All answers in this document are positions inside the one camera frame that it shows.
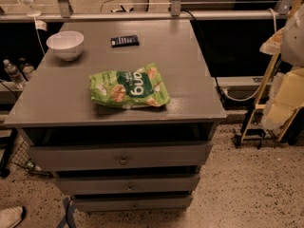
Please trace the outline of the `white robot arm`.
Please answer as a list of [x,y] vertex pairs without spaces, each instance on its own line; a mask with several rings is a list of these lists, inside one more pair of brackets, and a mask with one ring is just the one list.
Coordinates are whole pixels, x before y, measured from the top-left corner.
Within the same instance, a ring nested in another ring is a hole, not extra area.
[[274,77],[263,109],[261,125],[276,130],[304,104],[304,5],[259,51],[269,55],[280,53],[281,60],[292,66],[289,72]]

